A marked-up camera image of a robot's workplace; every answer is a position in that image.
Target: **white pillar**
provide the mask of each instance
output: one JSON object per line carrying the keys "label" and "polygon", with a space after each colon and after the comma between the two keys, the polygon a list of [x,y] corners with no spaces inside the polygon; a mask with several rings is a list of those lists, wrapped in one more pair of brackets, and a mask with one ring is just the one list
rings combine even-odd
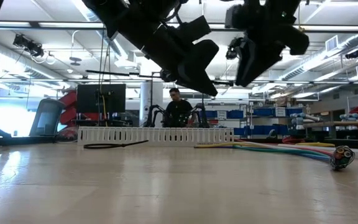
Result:
{"label": "white pillar", "polygon": [[[151,102],[151,89],[152,84],[151,81],[143,82],[140,85],[140,113],[139,113],[139,125],[142,125],[146,122],[147,117],[149,115],[149,108],[151,103],[153,105],[162,105],[163,98],[163,83],[153,83],[153,102]],[[157,119],[155,120],[155,127],[161,128],[162,115],[158,114]]]}

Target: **white cable tray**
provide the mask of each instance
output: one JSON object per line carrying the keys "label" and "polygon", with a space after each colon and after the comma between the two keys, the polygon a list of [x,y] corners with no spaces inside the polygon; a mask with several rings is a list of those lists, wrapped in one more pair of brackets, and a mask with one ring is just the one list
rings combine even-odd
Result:
{"label": "white cable tray", "polygon": [[142,146],[184,146],[198,143],[234,141],[232,128],[119,128],[80,127],[78,145],[94,143],[126,144],[149,140]]}

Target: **green cable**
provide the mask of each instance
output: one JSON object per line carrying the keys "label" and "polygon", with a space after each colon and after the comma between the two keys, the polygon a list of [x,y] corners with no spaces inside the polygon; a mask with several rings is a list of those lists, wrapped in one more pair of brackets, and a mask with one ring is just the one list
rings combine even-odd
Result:
{"label": "green cable", "polygon": [[248,151],[255,151],[255,152],[281,152],[281,153],[290,153],[290,154],[312,154],[316,156],[324,156],[328,157],[327,155],[320,153],[320,152],[314,152],[314,151],[308,151],[308,150],[302,150],[302,149],[262,149],[262,148],[256,148],[256,147],[244,147],[244,146],[233,146],[235,149],[243,149]]}

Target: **man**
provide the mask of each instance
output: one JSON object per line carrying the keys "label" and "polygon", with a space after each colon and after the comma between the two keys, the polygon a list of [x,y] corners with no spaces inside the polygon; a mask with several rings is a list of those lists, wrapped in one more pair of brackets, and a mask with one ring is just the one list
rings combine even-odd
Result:
{"label": "man", "polygon": [[180,98],[180,92],[178,88],[172,88],[169,90],[169,95],[172,101],[167,106],[167,116],[170,119],[169,126],[171,128],[184,128],[190,127],[190,124],[186,124],[183,121],[187,120],[187,115],[193,109],[189,102]]}

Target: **yellow cable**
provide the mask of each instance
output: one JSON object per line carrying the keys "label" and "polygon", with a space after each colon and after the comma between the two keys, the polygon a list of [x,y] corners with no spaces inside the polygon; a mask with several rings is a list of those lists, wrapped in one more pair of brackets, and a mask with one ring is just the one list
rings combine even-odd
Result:
{"label": "yellow cable", "polygon": [[331,143],[321,143],[321,142],[303,142],[303,143],[296,143],[295,145],[298,145],[298,146],[335,147],[334,144],[331,144]]}
{"label": "yellow cable", "polygon": [[211,148],[211,147],[220,147],[220,146],[258,146],[269,148],[267,146],[256,145],[253,142],[225,142],[225,143],[217,143],[217,144],[198,144],[195,148]]}
{"label": "yellow cable", "polygon": [[104,118],[107,119],[107,113],[106,113],[106,102],[104,100],[104,96],[102,95],[103,99],[103,111],[104,111]]}

